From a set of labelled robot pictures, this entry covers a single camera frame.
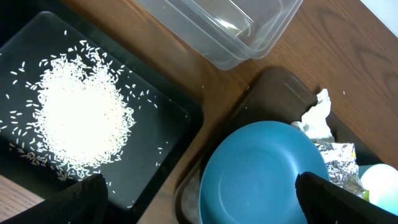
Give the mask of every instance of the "aluminum foil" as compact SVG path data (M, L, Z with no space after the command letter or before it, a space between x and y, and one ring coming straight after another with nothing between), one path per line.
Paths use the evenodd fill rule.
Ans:
M330 181L363 198L366 190L359 179L354 144L317 141L315 145L325 161Z

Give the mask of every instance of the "wooden surface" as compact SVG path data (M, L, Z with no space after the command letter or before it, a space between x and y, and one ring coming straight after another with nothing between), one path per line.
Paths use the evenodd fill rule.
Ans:
M337 117L385 163L398 167L398 39L359 0L304 0L267 57L230 71L212 66L133 0L67 0L67 4L178 84L205 112L203 128L141 223L175 223L172 197L185 168L247 86L272 66L292 71L311 90L328 88ZM0 181L0 202L5 202L0 205L0 220L30 205L13 203L12 192L38 202L4 183Z

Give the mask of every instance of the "table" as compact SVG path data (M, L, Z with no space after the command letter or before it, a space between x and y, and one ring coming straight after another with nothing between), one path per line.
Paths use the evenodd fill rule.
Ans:
M140 223L176 222L172 197L179 181L246 88L273 66L292 71L313 91L329 89L337 117L382 161L398 167L398 39L359 0L304 0L268 56L230 71L212 66L134 0L66 3L203 107L201 131ZM0 179L0 221L39 202L30 192Z

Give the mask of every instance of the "transparent container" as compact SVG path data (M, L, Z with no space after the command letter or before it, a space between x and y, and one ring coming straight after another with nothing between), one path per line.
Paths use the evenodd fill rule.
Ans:
M136 0L221 70L266 56L302 0Z

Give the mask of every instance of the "tray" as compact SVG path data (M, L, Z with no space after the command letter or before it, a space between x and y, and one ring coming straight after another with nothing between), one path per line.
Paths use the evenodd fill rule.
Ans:
M237 107L221 135L204 148L202 156L190 169L176 189L173 200L174 216L180 224L200 224L198 198L200 179L207 161L217 146L235 130L264 120L290 124L317 103L317 97L293 74L283 68L272 68L263 73L254 87ZM382 163L355 134L333 113L327 123L339 142L355 143L358 165Z
M111 68L117 70L121 65L126 66L117 88L122 89L124 96L129 95L129 91L137 96L130 96L128 102L134 109L133 117L137 123L131 128L131 137L123 147L122 161L101 166L101 173L107 182L112 182L108 184L109 215L106 219L137 222L201 128L201 108L174 84L61 2L2 1L0 6L1 126L8 124L9 128L14 128L9 114L13 110L23 113L20 123L34 121L31 115L33 109L25 107L25 104L26 100L37 99L37 92L26 88L25 82L39 81L39 75L49 68L39 68L42 59L50 60L50 55L59 53L68 54L69 58L73 52L68 52L68 48L76 45L80 50L80 40L87 40L90 46L101 48L98 51L100 55L107 52L106 61L113 61ZM80 56L83 61L88 60L84 54ZM26 62L25 72L18 76L10 75L10 71L19 72L22 62ZM124 87L132 84L136 84L134 89ZM61 182L55 171L50 169L50 163L46 167L33 166L30 160L21 158L17 150L9 151L9 143L16 145L17 137L9 128L3 129L0 134L1 175L43 198L49 198L78 181L74 178ZM19 147L25 142L24 150L30 152L28 142L35 136L33 132L18 136ZM46 152L35 153L43 156Z

